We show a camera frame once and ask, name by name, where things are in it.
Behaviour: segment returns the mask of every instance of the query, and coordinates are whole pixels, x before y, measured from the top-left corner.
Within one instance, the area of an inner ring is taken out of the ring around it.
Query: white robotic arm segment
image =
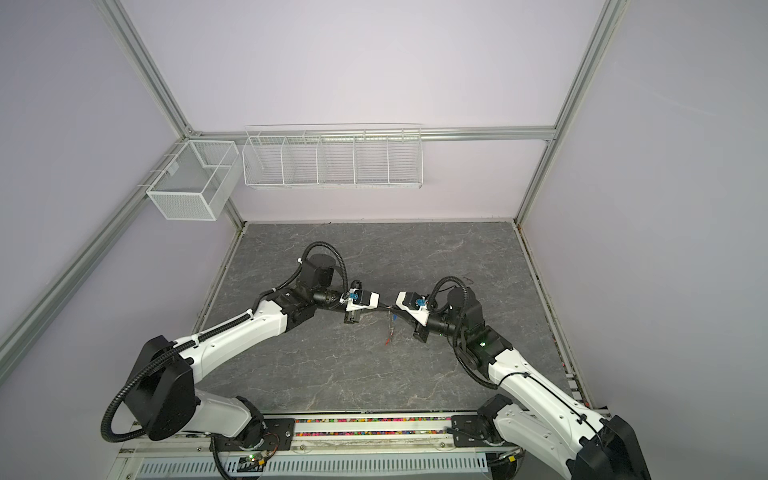
[[[248,319],[202,342],[197,341],[205,333],[233,322],[242,315],[248,315]],[[194,382],[198,383],[228,359],[239,355],[259,342],[285,332],[287,318],[280,311],[280,306],[277,303],[264,300],[259,304],[256,313],[248,309],[246,312],[226,322],[222,322],[196,335],[176,339],[174,342],[180,345],[190,339],[196,341],[197,346],[184,350],[181,356],[187,359],[187,362],[192,362],[190,366],[194,375]]]
[[[547,380],[516,349],[499,353],[496,362],[488,366],[488,377],[494,383],[501,383],[502,389],[562,438],[574,456],[581,450],[579,439],[592,438],[602,427],[599,413],[583,406]]]
[[[518,350],[504,350],[495,360],[488,366],[489,379],[529,410],[514,404],[500,410],[494,421],[499,434],[570,478],[565,462],[576,458],[582,437],[591,439],[602,428],[602,416],[547,380]]]

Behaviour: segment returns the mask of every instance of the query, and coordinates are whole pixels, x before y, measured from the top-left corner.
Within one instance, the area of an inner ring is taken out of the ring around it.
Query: white wire basket
[[[421,187],[421,136],[413,132],[328,136],[257,134],[243,146],[246,185]]]
[[[147,189],[168,220],[216,220],[243,173],[233,141],[189,140]]]

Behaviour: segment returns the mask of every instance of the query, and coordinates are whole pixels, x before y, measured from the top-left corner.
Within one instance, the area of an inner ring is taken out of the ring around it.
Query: electrical cable
[[[278,447],[278,446],[280,446],[280,437],[279,437],[279,436],[277,436],[277,434],[276,434],[276,433],[272,433],[272,432],[267,432],[267,433],[265,433],[264,435],[272,435],[273,437],[275,437],[275,448],[274,448],[274,449],[272,449],[272,453],[270,453],[270,454],[269,454],[269,455],[268,455],[268,456],[265,458],[265,460],[269,460],[270,458],[272,458],[272,457],[274,457],[274,456],[275,456],[275,453],[277,453],[277,447]]]
[[[131,377],[131,379],[125,383],[123,388],[120,389],[117,395],[115,395],[112,401],[109,403],[107,410],[104,412],[104,416],[101,418],[101,437],[104,440],[110,443],[126,442],[127,440],[135,439],[144,434],[144,429],[138,429],[128,433],[113,432],[112,419],[114,419],[114,414],[118,411],[118,407],[123,402],[123,400],[125,400],[128,392],[130,392],[141,381],[141,379],[154,373],[156,369],[162,367],[168,360],[173,358],[179,352],[183,352],[184,350],[191,348],[194,345],[194,340],[190,340],[189,342],[175,346],[167,352],[160,354],[156,359],[149,362],[143,369],[139,371],[139,373]]]
[[[347,280],[347,276],[346,276],[346,265],[344,264],[344,259],[341,257],[341,253],[339,253],[339,251],[333,245],[323,241],[316,241],[316,242],[310,243],[309,245],[306,246],[306,248],[304,249],[304,253],[301,256],[302,262],[306,260],[307,256],[310,254],[312,249],[316,247],[325,247],[326,249],[330,250],[330,252],[333,253],[333,256],[336,257],[336,260],[339,261],[339,270],[341,273],[341,283],[342,283],[342,295],[346,295],[349,292],[349,281]]]
[[[456,318],[458,319],[458,324],[453,329],[453,337],[451,341],[453,354],[455,355],[456,360],[458,361],[458,364],[462,366],[462,368],[464,369],[465,372],[467,372],[467,375],[469,375],[470,378],[475,380],[475,382],[477,382],[479,385],[484,386],[486,389],[496,390],[498,388],[498,385],[496,385],[495,383],[487,382],[484,379],[480,378],[476,373],[472,371],[472,369],[469,368],[466,362],[464,362],[464,360],[458,354],[458,332],[462,329],[462,325],[464,324],[465,311],[467,308],[467,303],[469,302],[469,290],[467,290],[467,286],[464,284],[462,279],[456,276],[445,276],[441,278],[435,284],[435,287],[432,288],[432,292],[427,297],[426,303],[428,306],[435,305],[435,297],[441,291],[440,287],[445,285],[448,282],[455,283],[458,286],[458,288],[462,290],[462,306],[461,308],[458,309],[458,314],[456,315]],[[434,313],[443,313],[445,312],[447,307],[448,307],[448,303],[446,303],[441,309],[438,309]]]
[[[219,475],[221,475],[221,478],[224,480],[233,480],[232,477],[230,477],[230,474],[227,473],[227,469],[224,468],[224,465],[221,463],[221,458],[219,458],[219,450],[216,448],[216,440],[215,437],[218,434],[214,433],[210,436],[210,450],[214,453],[214,465],[216,466],[216,470],[218,470]]]

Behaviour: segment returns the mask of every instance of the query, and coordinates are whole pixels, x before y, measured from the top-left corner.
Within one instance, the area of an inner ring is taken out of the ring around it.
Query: wire
[[[272,457],[274,457],[275,453],[277,452],[277,447],[280,446],[280,437],[277,436],[276,433],[267,432],[267,433],[264,434],[264,436],[267,436],[267,435],[272,435],[273,437],[275,437],[275,448],[272,449],[272,452],[264,459],[265,461],[269,460]]]
[[[227,470],[224,468],[224,465],[221,463],[221,458],[219,458],[219,450],[216,448],[216,437],[217,434],[211,434],[210,436],[210,450],[214,454],[214,465],[216,466],[216,470],[218,470],[219,475],[221,475],[221,478],[224,480],[233,480],[232,477],[230,477],[230,474],[227,473]]]
[[[179,352],[183,352],[184,350],[194,345],[195,345],[194,340],[190,340],[189,342],[183,343],[179,346],[175,346],[174,348],[168,350],[167,352],[158,356],[156,359],[149,362],[143,369],[139,371],[139,373],[131,377],[131,379],[125,383],[123,388],[121,388],[120,391],[118,391],[117,395],[115,395],[112,401],[109,403],[107,410],[104,412],[104,416],[101,417],[101,437],[104,440],[110,443],[120,443],[120,442],[126,442],[127,440],[135,439],[137,437],[144,435],[145,433],[144,429],[138,429],[128,433],[113,432],[112,419],[114,419],[114,414],[118,411],[118,407],[123,402],[123,400],[125,400],[125,397],[128,395],[128,392],[130,392],[136,385],[138,385],[141,379],[143,379],[145,376],[149,376],[155,373],[158,369],[164,366],[166,362],[171,360]]]

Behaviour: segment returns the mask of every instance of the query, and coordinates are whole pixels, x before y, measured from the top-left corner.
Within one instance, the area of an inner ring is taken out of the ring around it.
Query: lavender wall
[[[88,0],[0,5],[0,335],[176,140]]]
[[[175,136],[88,0],[3,2],[0,65],[2,335]],[[0,386],[3,478],[104,478],[104,408],[144,341],[191,331],[232,235],[147,203]]]
[[[524,231],[654,480],[768,468],[768,4],[630,3]]]

